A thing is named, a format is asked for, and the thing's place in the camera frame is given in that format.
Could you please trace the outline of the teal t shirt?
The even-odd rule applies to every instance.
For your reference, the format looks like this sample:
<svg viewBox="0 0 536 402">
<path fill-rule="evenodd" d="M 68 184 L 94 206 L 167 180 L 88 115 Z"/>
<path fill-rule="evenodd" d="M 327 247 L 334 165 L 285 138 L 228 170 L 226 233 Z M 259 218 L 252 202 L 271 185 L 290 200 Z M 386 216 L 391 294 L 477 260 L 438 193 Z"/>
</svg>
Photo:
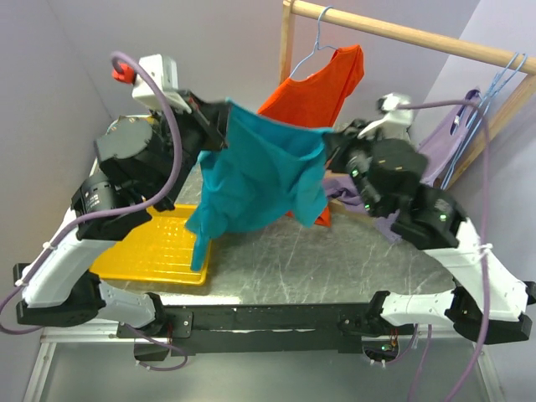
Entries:
<svg viewBox="0 0 536 402">
<path fill-rule="evenodd" d="M 210 240 L 263 229 L 286 213 L 314 225 L 327 207 L 322 187 L 330 127 L 272 120 L 229 100 L 226 148 L 202 152 L 202 191 L 185 224 L 195 234 L 190 268 L 200 271 Z"/>
</svg>

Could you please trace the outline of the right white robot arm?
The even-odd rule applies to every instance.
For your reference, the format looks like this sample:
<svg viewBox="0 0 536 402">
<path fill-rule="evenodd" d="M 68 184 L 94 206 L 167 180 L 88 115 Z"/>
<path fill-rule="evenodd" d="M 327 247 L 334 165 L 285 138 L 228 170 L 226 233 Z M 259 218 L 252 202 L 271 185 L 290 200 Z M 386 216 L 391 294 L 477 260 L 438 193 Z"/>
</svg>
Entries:
<svg viewBox="0 0 536 402">
<path fill-rule="evenodd" d="M 324 135 L 327 167 L 349 176 L 369 216 L 395 214 L 391 231 L 436 260 L 455 285 L 432 294 L 377 291 L 353 327 L 377 337 L 410 324 L 450 325 L 487 345 L 528 340 L 534 282 L 520 281 L 500 262 L 461 205 L 433 186 L 428 156 L 400 134 L 377 121 L 353 121 Z"/>
</svg>

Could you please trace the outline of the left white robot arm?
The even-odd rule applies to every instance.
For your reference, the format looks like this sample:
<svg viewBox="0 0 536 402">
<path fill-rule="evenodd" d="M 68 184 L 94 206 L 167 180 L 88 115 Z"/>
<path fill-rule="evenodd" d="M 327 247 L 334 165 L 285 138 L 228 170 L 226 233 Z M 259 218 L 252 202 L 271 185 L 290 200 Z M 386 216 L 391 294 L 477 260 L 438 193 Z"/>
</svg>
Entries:
<svg viewBox="0 0 536 402">
<path fill-rule="evenodd" d="M 95 318 L 125 323 L 149 337 L 164 331 L 168 313 L 157 294 L 118 289 L 90 268 L 148 223 L 153 211 L 173 210 L 198 155 L 224 147 L 229 104 L 203 101 L 189 90 L 180 97 L 187 111 L 123 116 L 96 139 L 97 169 L 76 190 L 58 232 L 34 262 L 13 268 L 24 332 Z"/>
</svg>

